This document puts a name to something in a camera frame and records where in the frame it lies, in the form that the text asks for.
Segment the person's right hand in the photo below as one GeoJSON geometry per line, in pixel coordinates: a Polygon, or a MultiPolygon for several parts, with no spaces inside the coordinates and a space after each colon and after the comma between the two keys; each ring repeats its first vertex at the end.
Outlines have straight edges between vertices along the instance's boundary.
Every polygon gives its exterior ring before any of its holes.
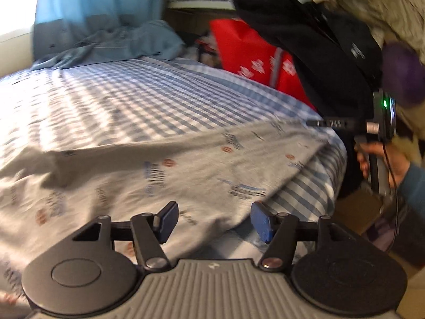
{"type": "Polygon", "coordinates": [[[367,156],[381,158],[389,171],[389,185],[392,188],[399,187],[404,180],[409,168],[410,161],[392,143],[364,142],[354,147],[359,168],[365,179],[369,176],[369,162],[367,156]]]}

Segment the teal sleeve forearm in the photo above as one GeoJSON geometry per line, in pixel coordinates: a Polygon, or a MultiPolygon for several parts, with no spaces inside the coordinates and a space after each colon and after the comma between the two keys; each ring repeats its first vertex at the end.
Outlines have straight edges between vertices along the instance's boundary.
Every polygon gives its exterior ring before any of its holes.
{"type": "Polygon", "coordinates": [[[425,218],[425,173],[424,169],[411,164],[399,186],[406,204],[422,219],[425,218]]]}

